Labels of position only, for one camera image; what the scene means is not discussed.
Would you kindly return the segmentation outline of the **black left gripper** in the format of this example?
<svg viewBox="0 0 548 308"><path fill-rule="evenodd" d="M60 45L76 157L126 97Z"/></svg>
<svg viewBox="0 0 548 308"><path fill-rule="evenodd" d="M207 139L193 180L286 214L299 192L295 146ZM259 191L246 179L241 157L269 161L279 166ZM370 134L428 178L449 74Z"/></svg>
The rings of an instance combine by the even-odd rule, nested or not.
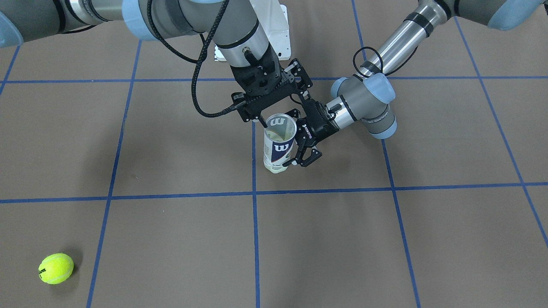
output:
<svg viewBox="0 0 548 308"><path fill-rule="evenodd" d="M301 112L299 109L292 109L286 113L293 119L297 119L296 124L298 131L296 133L295 140L299 146L299 150L296 152L296 156L294 158L295 166L307 167L321 158L323 153L319 149L313 148L313 146L317 146L319 142L329 138L331 135L334 135L340 130L339 125L337 125L334 120L335 114L331 113L326 105L325 111L327 111L329 121L328 123L325 123L325 125L318 126L310 125L308 123L305 111L305 117L303 118L300 118ZM310 155L304 157L307 150L310 150Z"/></svg>

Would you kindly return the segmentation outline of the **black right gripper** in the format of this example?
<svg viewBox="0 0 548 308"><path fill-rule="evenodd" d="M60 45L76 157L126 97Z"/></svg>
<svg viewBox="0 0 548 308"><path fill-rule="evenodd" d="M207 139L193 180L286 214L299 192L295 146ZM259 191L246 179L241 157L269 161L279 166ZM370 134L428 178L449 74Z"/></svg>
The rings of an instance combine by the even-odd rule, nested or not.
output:
<svg viewBox="0 0 548 308"><path fill-rule="evenodd" d="M231 108L238 112L244 122L260 123L266 129L268 124L262 117L262 111L273 104L285 98L314 101L310 94L313 82L297 58L282 68L279 60L274 58L276 53L272 46L260 59L255 57L250 47L243 47L242 53L250 65L231 68L235 81L243 90L241 93L232 93Z"/></svg>

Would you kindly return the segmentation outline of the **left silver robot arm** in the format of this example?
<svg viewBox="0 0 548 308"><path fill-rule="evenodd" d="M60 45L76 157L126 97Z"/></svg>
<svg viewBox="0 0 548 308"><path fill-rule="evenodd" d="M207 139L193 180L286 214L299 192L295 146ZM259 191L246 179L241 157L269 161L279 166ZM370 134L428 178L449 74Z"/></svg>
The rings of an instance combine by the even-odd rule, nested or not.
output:
<svg viewBox="0 0 548 308"><path fill-rule="evenodd" d="M302 102L305 117L296 121L296 156L283 166L308 166L321 157L317 144L360 121L376 139L387 139L397 129L391 109L396 93L389 76L409 62L433 30L457 16L490 29L512 30L524 23L545 0L420 0L373 56L354 66L354 74L331 86L331 101Z"/></svg>

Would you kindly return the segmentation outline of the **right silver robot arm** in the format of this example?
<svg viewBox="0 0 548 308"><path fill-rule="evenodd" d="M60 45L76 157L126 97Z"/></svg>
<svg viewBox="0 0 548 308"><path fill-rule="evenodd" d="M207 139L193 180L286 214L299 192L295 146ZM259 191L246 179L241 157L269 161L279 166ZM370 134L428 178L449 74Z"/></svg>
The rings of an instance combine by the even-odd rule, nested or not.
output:
<svg viewBox="0 0 548 308"><path fill-rule="evenodd" d="M194 64L192 101L207 118L237 111L243 121L266 125L263 110L293 94L303 96L313 85L299 61L282 68L250 0L3 0L0 11L1 47L123 21L135 37L158 41ZM200 69L212 44L242 89L217 113L204 111L197 99Z"/></svg>

